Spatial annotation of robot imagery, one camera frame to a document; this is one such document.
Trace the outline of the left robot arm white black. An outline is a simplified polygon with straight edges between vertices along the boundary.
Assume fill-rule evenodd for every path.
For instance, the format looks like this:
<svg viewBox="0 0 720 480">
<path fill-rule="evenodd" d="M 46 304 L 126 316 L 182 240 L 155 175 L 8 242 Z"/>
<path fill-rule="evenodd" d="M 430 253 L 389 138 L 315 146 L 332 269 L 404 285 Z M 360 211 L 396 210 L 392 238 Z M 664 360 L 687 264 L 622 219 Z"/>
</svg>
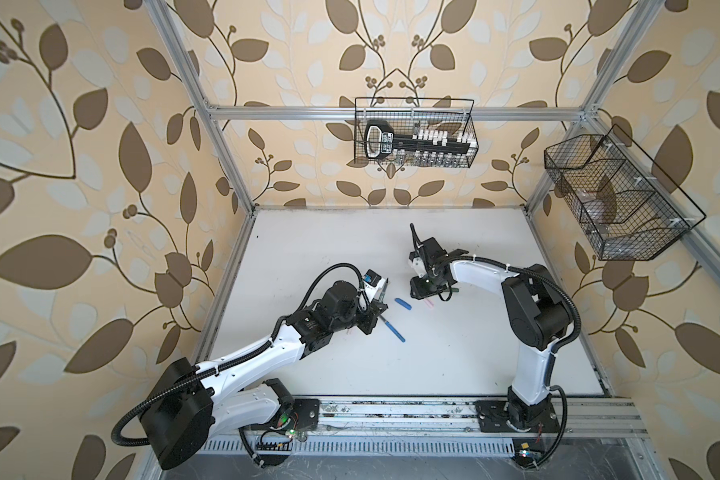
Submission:
<svg viewBox="0 0 720 480">
<path fill-rule="evenodd" d="M 360 285 L 337 281 L 322 298 L 279 318 L 267 337 L 216 360 L 171 363 L 137 415 L 160 468 L 178 467 L 217 433 L 281 430 L 308 420 L 271 373 L 324 348 L 337 332 L 370 334 L 387 308 L 387 283 L 383 277 L 365 277 Z"/>
</svg>

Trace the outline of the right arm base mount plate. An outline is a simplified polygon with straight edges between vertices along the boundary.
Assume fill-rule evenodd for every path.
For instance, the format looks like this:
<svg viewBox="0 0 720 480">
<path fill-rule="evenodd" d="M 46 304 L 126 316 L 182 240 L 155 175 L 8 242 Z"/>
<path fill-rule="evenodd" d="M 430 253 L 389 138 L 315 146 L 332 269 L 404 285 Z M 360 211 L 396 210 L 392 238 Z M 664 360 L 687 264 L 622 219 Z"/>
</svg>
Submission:
<svg viewBox="0 0 720 480">
<path fill-rule="evenodd" d="M 479 400 L 474 403 L 479 429 L 483 433 L 558 433 L 561 416 L 550 399 L 535 405 L 522 401 Z"/>
</svg>

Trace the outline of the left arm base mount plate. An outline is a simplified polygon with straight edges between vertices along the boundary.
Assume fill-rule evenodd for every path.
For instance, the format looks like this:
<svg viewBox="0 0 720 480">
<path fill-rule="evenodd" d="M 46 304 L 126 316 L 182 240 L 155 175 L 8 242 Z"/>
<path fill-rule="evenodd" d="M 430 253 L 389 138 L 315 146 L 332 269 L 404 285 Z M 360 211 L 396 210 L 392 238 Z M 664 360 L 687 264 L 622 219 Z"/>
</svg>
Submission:
<svg viewBox="0 0 720 480">
<path fill-rule="evenodd" d="M 297 398 L 290 406 L 280 407 L 270 420 L 247 428 L 253 431 L 313 431 L 318 426 L 320 406 L 317 398 Z"/>
</svg>

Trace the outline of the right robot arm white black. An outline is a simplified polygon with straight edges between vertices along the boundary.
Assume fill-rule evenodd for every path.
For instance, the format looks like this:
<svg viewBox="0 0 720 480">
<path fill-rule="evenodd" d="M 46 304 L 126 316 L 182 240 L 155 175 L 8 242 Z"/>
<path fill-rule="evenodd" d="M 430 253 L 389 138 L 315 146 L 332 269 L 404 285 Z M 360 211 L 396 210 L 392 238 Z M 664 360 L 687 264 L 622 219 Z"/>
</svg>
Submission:
<svg viewBox="0 0 720 480">
<path fill-rule="evenodd" d="M 571 297 L 540 264 L 515 267 L 463 249 L 448 252 L 433 237 L 420 240 L 415 231 L 411 236 L 409 263 L 416 273 L 410 280 L 412 298 L 448 301 L 457 283 L 502 296 L 510 328 L 521 343 L 504 418 L 517 431 L 529 430 L 549 413 L 558 351 L 581 332 Z"/>
</svg>

